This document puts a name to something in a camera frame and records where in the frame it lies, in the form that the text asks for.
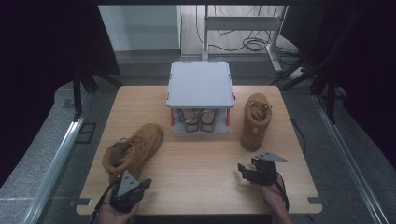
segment brown boot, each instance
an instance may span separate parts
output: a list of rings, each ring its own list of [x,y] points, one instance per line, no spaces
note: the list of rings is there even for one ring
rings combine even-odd
[[[163,141],[163,130],[157,124],[143,125],[132,137],[123,138],[109,147],[102,165],[109,175],[109,182],[122,176],[125,170],[139,179],[143,165],[157,152]]]
[[[265,131],[272,118],[271,106],[261,93],[254,93],[245,105],[244,129],[241,145],[249,151],[257,151],[262,145]]]

